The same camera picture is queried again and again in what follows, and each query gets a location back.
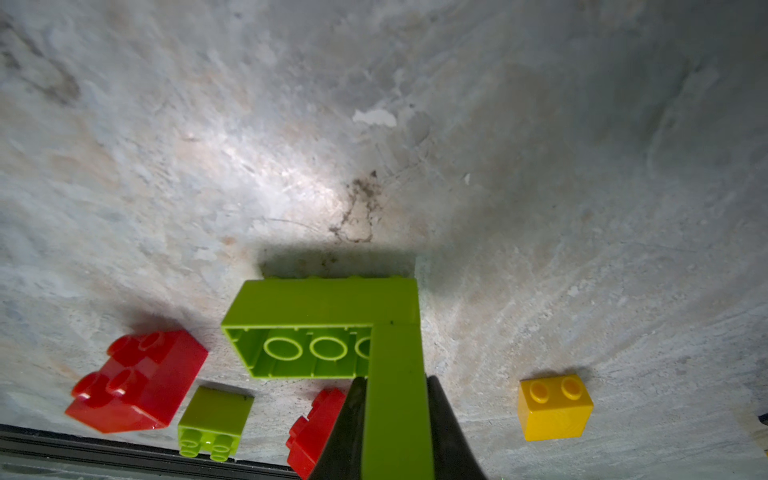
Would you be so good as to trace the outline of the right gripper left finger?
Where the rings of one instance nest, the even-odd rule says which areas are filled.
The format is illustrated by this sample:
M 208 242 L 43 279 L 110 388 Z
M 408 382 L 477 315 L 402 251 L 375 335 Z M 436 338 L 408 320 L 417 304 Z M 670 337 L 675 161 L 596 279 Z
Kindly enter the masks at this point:
M 360 480 L 367 379 L 350 387 L 325 448 L 310 480 Z

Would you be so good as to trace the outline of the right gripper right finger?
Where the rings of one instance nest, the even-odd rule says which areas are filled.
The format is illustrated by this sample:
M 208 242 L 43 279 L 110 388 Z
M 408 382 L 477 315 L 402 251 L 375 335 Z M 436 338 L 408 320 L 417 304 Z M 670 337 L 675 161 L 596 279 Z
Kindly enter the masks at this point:
M 437 480 L 486 480 L 437 376 L 427 378 L 432 448 Z

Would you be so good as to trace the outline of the yellow brick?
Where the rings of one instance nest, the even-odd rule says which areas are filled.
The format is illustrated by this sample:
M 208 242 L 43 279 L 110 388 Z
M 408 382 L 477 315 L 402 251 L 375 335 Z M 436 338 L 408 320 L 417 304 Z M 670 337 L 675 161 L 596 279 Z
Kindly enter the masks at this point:
M 580 437 L 594 409 L 578 375 L 521 381 L 518 418 L 528 442 Z

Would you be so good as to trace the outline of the large lime 2x4 brick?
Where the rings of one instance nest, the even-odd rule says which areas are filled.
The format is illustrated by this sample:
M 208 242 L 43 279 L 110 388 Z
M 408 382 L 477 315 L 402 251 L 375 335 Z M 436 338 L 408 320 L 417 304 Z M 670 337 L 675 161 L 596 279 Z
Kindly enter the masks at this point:
M 245 282 L 221 330 L 256 379 L 353 379 L 400 359 L 419 323 L 417 283 L 403 277 Z

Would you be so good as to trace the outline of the tall lime brick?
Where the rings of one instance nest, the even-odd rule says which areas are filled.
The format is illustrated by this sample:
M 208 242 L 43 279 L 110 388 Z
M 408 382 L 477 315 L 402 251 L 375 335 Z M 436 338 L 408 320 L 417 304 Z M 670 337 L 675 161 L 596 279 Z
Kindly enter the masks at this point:
M 372 337 L 363 479 L 433 479 L 435 467 L 417 283 L 370 279 Z

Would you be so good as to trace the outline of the red brick right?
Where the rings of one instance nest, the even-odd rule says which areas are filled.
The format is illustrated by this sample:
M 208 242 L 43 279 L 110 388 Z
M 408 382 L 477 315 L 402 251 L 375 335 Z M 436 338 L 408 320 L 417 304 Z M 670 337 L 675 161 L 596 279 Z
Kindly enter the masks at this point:
M 346 394 L 337 388 L 322 390 L 309 413 L 290 428 L 287 463 L 300 479 L 308 479 L 314 470 L 345 400 Z

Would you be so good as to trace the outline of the red brick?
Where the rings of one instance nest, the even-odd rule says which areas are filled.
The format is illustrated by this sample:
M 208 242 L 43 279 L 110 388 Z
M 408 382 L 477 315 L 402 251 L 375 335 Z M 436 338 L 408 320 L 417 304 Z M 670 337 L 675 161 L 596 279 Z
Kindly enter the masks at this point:
M 322 390 L 309 413 L 290 428 L 287 463 L 300 479 L 308 479 L 314 470 L 345 400 L 346 394 L 337 388 Z
M 104 434 L 166 428 L 207 357 L 185 330 L 125 335 L 73 387 L 65 414 Z

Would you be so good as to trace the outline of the lime 2x2 brick front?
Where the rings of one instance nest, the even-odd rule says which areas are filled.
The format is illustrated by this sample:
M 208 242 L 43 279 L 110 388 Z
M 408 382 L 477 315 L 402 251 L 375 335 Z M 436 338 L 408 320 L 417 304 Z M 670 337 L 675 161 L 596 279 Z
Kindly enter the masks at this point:
M 178 425 L 180 455 L 208 453 L 216 462 L 233 458 L 253 402 L 252 396 L 199 387 Z

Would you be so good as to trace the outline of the red brick left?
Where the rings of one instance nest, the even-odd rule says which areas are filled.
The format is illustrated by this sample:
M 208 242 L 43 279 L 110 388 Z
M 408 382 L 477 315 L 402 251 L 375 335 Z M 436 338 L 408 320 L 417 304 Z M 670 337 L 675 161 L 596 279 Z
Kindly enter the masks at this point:
M 65 414 L 104 434 L 166 428 L 207 357 L 185 330 L 125 335 L 73 387 Z

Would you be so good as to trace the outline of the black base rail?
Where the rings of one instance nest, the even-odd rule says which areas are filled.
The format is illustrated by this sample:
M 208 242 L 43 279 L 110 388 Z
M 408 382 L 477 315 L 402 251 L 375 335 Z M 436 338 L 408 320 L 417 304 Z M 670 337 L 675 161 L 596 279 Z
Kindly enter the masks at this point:
M 295 479 L 288 467 L 3 424 L 3 479 Z

